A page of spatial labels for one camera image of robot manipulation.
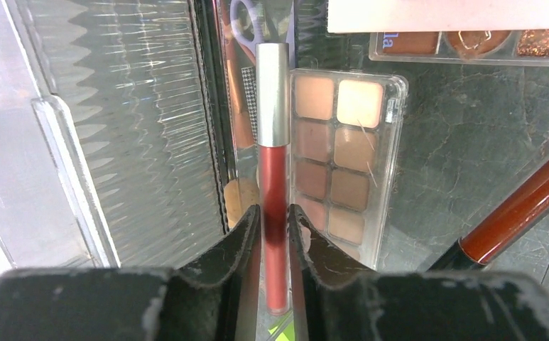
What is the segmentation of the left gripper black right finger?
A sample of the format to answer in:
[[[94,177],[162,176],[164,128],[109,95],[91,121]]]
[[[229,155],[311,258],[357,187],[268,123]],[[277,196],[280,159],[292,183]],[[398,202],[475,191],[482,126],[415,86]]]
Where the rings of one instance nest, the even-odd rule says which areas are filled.
[[[493,271],[381,274],[288,208],[298,340],[549,340],[549,295]]]

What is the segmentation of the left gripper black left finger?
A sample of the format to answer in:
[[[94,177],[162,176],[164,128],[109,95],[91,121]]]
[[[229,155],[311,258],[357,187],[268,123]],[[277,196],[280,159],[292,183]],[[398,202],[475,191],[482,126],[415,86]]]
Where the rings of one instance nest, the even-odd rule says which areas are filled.
[[[179,269],[28,268],[0,275],[0,340],[252,340],[261,210]]]

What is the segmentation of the brown eyeshadow palette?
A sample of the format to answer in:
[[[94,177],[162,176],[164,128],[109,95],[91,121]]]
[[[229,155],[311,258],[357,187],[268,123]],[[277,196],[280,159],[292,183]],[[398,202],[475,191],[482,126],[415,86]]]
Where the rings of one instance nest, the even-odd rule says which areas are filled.
[[[298,68],[291,84],[291,199],[316,230],[375,268],[408,81],[390,74]]]

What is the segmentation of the clear acrylic drawer organizer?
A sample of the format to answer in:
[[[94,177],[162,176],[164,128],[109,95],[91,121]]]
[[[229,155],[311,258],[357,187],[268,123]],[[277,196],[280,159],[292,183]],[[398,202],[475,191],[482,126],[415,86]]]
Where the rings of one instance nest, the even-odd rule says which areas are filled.
[[[259,147],[234,143],[229,2],[0,1],[0,274],[178,268],[230,231],[224,187],[259,188]],[[549,67],[373,61],[329,1],[292,2],[291,73],[408,81],[373,269],[428,269],[549,160]],[[549,291],[549,213],[484,269]]]

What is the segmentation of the red lip gloss tube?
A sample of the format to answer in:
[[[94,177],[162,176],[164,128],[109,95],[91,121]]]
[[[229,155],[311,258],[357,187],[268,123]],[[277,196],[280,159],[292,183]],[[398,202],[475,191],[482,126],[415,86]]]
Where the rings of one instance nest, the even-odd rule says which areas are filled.
[[[288,44],[256,46],[257,137],[266,307],[283,315],[288,302],[288,145],[290,75]]]

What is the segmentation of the purple eyelash curler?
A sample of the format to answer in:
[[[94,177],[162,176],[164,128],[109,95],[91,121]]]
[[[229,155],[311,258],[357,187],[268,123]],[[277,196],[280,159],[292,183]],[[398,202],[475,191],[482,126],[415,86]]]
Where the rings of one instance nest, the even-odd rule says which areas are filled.
[[[295,65],[294,4],[292,1],[231,0],[232,34],[250,60],[256,63],[259,43],[287,43],[289,64]]]

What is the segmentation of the orange blush palette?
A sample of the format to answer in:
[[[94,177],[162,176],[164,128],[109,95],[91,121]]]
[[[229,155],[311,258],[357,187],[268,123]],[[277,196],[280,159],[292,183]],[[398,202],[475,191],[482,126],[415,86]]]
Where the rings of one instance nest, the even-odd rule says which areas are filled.
[[[372,33],[369,59],[549,67],[549,29]]]

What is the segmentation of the round peach powder puff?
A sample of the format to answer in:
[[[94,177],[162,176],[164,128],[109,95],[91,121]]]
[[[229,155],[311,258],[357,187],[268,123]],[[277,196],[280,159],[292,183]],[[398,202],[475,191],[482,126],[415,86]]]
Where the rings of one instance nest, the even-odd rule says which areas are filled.
[[[224,187],[224,204],[227,222],[233,229],[246,210],[260,202],[259,188],[254,179],[236,178]]]

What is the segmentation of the thin pink lip brush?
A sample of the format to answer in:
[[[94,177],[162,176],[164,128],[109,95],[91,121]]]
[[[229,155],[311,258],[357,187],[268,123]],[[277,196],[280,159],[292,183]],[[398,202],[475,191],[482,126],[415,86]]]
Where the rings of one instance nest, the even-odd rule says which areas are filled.
[[[227,70],[229,105],[232,113],[232,131],[236,148],[248,148],[254,145],[249,111],[244,97],[238,57],[234,46],[234,36],[229,21],[222,19],[225,67]]]

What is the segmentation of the checkered eyeliner pencil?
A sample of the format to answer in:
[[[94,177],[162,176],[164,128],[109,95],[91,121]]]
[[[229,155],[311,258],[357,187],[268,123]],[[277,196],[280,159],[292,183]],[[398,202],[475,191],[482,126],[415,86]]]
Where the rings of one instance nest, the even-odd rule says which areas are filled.
[[[255,67],[242,67],[241,78],[244,87],[245,100],[249,113],[251,132],[254,141],[257,142],[257,103],[256,103],[256,77]]]

